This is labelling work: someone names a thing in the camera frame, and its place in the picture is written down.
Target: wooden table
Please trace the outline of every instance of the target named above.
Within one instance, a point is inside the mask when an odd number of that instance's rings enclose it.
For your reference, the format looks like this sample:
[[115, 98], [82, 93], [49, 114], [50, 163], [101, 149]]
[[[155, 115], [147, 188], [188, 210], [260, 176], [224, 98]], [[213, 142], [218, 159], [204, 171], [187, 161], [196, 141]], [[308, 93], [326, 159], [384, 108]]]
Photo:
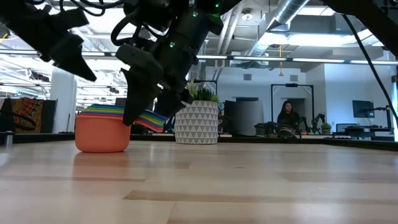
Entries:
[[398, 223], [398, 154], [326, 145], [132, 141], [0, 149], [0, 223]]

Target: cylindrical white object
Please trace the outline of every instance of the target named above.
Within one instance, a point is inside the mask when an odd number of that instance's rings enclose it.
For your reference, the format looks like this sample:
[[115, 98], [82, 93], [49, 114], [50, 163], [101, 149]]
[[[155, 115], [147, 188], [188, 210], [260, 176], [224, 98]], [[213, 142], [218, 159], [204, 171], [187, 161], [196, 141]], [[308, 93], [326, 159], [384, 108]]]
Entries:
[[194, 101], [175, 115], [175, 140], [179, 144], [216, 144], [218, 104]]
[[50, 100], [56, 100], [53, 133], [75, 131], [77, 82], [74, 74], [55, 68], [52, 72]]

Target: black cable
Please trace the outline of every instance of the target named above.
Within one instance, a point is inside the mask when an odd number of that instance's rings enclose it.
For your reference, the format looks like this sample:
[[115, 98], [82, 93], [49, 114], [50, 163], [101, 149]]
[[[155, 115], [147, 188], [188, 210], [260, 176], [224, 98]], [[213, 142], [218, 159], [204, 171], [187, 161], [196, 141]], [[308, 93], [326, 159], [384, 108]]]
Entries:
[[[14, 117], [17, 117], [17, 118], [27, 121], [28, 123], [31, 124], [31, 127], [15, 123]], [[9, 123], [9, 124], [13, 125], [15, 128], [19, 128], [24, 131], [34, 131], [36, 129], [36, 122], [34, 122], [34, 120], [32, 120], [26, 116], [23, 116], [23, 115], [15, 114], [10, 111], [0, 110], [0, 121], [2, 121], [1, 122], [2, 124]]]
[[[125, 44], [131, 40], [131, 38], [118, 39], [118, 35], [123, 30], [123, 28], [125, 28], [127, 26], [127, 24], [130, 23], [131, 19], [134, 18], [134, 16], [136, 16], [137, 12], [138, 12], [138, 9], [136, 9], [132, 13], [126, 15], [125, 18], [120, 20], [120, 22], [118, 22], [118, 24], [116, 24], [116, 26], [113, 28], [112, 33], [111, 33], [111, 41], [115, 46], [122, 46], [123, 44]], [[139, 30], [136, 30], [135, 33], [138, 33], [141, 30], [141, 27], [138, 26], [137, 29], [139, 29]]]
[[154, 35], [156, 38], [161, 38], [162, 35], [159, 35], [157, 33], [155, 33], [147, 24], [144, 24], [145, 29], [147, 29], [152, 35]]
[[101, 5], [95, 4], [88, 0], [80, 0], [80, 2], [83, 4], [86, 4], [87, 6], [96, 8], [96, 9], [111, 9], [113, 7], [120, 6], [120, 5], [124, 4], [124, 0], [118, 0], [116, 2], [112, 2], [112, 3], [108, 3], [108, 4], [101, 4]]
[[32, 4], [32, 5], [39, 5], [39, 4], [43, 4], [45, 2], [45, 0], [25, 0], [25, 2], [27, 2], [28, 4]]
[[362, 50], [363, 55], [365, 56], [366, 60], [368, 61], [369, 66], [371, 67], [371, 70], [372, 70], [372, 72], [373, 72], [373, 75], [374, 75], [374, 77], [376, 78], [377, 83], [379, 84], [381, 90], [383, 91], [384, 96], [386, 97], [386, 100], [387, 100], [387, 102], [388, 102], [388, 105], [390, 106], [391, 111], [392, 111], [392, 114], [394, 115], [394, 117], [395, 117], [395, 119], [396, 119], [396, 123], [397, 123], [397, 125], [398, 125], [398, 116], [397, 116], [397, 112], [396, 112], [395, 109], [394, 109], [394, 105], [392, 104], [392, 101], [391, 101], [391, 99], [390, 99], [390, 96], [388, 95], [388, 92], [387, 92], [387, 90], [386, 90], [386, 87], [384, 87], [383, 82], [381, 81], [379, 74], [377, 74], [376, 68], [374, 68], [374, 65], [373, 65], [373, 63], [372, 63], [372, 60], [371, 60], [371, 58], [370, 58], [368, 52], [366, 51], [364, 45], [362, 44], [362, 41], [361, 41], [361, 39], [359, 38], [359, 35], [358, 35], [358, 33], [356, 32], [356, 30], [355, 30], [355, 28], [354, 28], [354, 25], [353, 25], [353, 24], [351, 23], [351, 21], [348, 19], [348, 17], [347, 17], [346, 14], [343, 14], [343, 18], [344, 18], [344, 20], [347, 22], [347, 24], [348, 24], [349, 28], [351, 29], [351, 31], [353, 32], [353, 34], [354, 34], [354, 36], [355, 36], [355, 39], [356, 39], [356, 41], [358, 42], [359, 48]]
[[[81, 4], [79, 4], [76, 0], [70, 0], [72, 3], [74, 3], [74, 5], [76, 5], [79, 9], [87, 12], [87, 14], [90, 14], [92, 16], [103, 16], [105, 14], [105, 9], [102, 9], [100, 13], [94, 13], [91, 12], [90, 10], [88, 10], [85, 6], [82, 6]], [[61, 12], [65, 12], [65, 8], [63, 5], [64, 0], [60, 0], [59, 4], [60, 4], [60, 11]], [[104, 4], [104, 0], [99, 0], [100, 4]]]

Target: white pillar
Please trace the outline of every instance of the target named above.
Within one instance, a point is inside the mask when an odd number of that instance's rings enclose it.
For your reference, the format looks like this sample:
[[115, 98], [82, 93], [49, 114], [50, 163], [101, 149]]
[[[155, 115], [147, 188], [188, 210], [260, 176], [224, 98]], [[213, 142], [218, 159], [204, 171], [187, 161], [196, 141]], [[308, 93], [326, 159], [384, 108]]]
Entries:
[[[395, 60], [396, 60], [395, 56], [394, 56], [391, 52], [389, 52], [389, 51], [384, 51], [384, 54], [387, 55], [388, 60], [391, 60], [391, 61], [395, 61]], [[394, 75], [397, 75], [397, 67], [396, 67], [396, 66], [390, 66], [390, 67], [389, 67], [389, 74], [390, 74], [390, 76], [392, 76], [392, 77], [393, 77]], [[392, 101], [392, 104], [393, 104], [394, 109], [395, 109], [396, 111], [398, 111], [398, 95], [397, 95], [397, 88], [398, 88], [397, 83], [393, 83], [393, 84], [392, 84], [392, 97], [391, 97], [391, 101]], [[396, 142], [398, 142], [398, 126], [397, 126], [397, 122], [396, 122], [396, 119], [395, 119], [394, 116], [392, 116], [392, 122], [393, 122], [392, 126], [394, 127], [394, 139], [395, 139]]]
[[75, 131], [76, 76], [62, 69], [52, 72], [50, 100], [56, 100], [53, 133]]

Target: triangle-patterned pot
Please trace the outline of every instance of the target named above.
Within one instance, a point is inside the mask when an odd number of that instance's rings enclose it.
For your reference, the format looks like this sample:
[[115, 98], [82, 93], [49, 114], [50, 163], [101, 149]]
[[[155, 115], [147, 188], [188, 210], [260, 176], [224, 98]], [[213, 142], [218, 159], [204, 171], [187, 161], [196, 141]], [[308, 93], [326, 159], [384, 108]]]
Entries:
[[217, 144], [218, 104], [195, 100], [175, 115], [175, 140], [179, 144]]

